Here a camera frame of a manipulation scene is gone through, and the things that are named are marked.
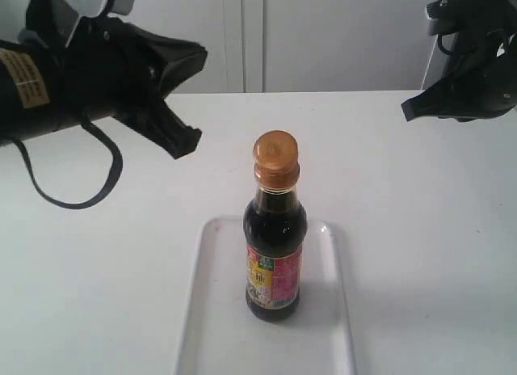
black strap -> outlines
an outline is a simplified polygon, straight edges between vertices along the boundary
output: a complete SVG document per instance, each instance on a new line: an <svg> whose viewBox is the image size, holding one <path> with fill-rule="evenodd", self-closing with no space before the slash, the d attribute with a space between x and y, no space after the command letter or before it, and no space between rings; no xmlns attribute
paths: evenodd
<svg viewBox="0 0 517 375"><path fill-rule="evenodd" d="M62 201L53 199L45 192L43 192L38 183L36 182L36 178L34 177L31 159L29 158L29 153L27 152L27 148L25 147L25 145L19 139L5 138L7 141L13 142L16 145L16 147L18 147L19 152L22 154L23 161L25 162L25 167L27 168L29 175L31 176L32 184L34 185L34 188L37 190L37 192L41 195L41 197L46 199L49 203L52 203L54 205L57 205L58 207L65 209L86 209L96 205L100 201L104 200L107 195L110 194L110 192L115 187L116 183L119 181L120 175L122 174L122 154L120 153L120 150L115 144L115 142L112 141L105 133L103 133L101 129L99 129L97 126L91 123L87 118L83 118L81 126L88 133L90 133L99 141L101 141L101 143L103 143L103 145L105 145L110 150L113 160L111 162L111 168L107 175L106 182L104 183L99 193L97 193L88 201L77 204L64 203Z"/></svg>

white table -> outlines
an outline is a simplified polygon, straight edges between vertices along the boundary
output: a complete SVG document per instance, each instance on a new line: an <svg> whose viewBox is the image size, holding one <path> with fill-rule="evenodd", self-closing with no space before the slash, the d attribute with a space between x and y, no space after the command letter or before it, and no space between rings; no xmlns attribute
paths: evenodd
<svg viewBox="0 0 517 375"><path fill-rule="evenodd" d="M517 370L517 117L406 123L414 91L175 95L204 131L174 161L114 120L119 185L81 212L0 150L0 373L170 375L195 248L254 194L251 149L286 129L299 193L337 232L360 374ZM93 195L109 153L81 129L29 141L51 195Z"/></svg>

dark liquid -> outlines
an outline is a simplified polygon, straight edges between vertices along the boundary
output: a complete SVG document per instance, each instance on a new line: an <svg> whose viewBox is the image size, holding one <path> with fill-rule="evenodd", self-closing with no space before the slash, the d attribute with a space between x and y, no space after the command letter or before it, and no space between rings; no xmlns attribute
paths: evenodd
<svg viewBox="0 0 517 375"><path fill-rule="evenodd" d="M258 191L246 208L244 234L248 244L260 255L270 258L289 256L301 247L306 233L307 216L295 192L273 195ZM279 321L294 313L300 302L300 292L292 304L277 310L257 305L247 290L246 302L258 318Z"/></svg>

glass bottle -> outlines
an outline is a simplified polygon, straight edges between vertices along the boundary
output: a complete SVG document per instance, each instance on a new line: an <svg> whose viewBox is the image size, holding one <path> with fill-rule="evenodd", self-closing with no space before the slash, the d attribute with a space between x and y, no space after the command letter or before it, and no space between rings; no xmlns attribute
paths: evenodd
<svg viewBox="0 0 517 375"><path fill-rule="evenodd" d="M246 303L255 316L279 321L300 302L305 210L296 196L300 175L296 140L283 131L262 135L254 146L255 198L244 215L248 282Z"/></svg>

white wall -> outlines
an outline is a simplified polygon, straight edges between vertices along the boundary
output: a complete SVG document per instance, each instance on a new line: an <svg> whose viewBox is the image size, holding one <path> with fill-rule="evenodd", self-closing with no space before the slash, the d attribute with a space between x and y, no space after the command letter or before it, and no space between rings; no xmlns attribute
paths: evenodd
<svg viewBox="0 0 517 375"><path fill-rule="evenodd" d="M265 0L266 91L420 88L434 0Z"/></svg>
<svg viewBox="0 0 517 375"><path fill-rule="evenodd" d="M240 21L240 2L228 0L224 7L223 0L136 0L131 15L123 20L162 36L195 40L207 48L205 69L178 92L238 91L239 72L241 90L243 82L242 32L240 23L226 32L225 19L230 23ZM0 0L1 39L15 40L23 28L28 3Z"/></svg>

